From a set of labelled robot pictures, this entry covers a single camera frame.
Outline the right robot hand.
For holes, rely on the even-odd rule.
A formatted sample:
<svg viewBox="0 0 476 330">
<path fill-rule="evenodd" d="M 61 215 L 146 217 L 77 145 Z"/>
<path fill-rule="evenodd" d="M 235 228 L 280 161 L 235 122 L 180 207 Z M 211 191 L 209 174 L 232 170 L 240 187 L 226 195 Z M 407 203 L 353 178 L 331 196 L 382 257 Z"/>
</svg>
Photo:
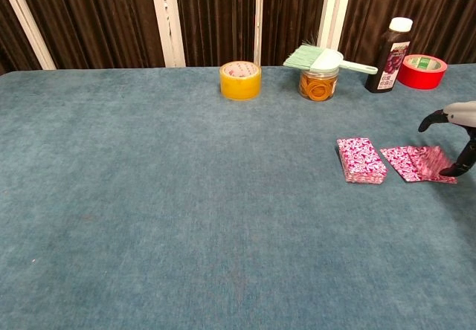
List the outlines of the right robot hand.
<svg viewBox="0 0 476 330">
<path fill-rule="evenodd" d="M 426 131 L 435 123 L 452 123 L 466 130 L 469 141 L 457 160 L 450 167 L 440 170 L 440 175 L 445 177 L 465 174 L 475 164 L 475 101 L 452 103 L 434 111 L 422 120 L 418 132 Z"/>
</svg>

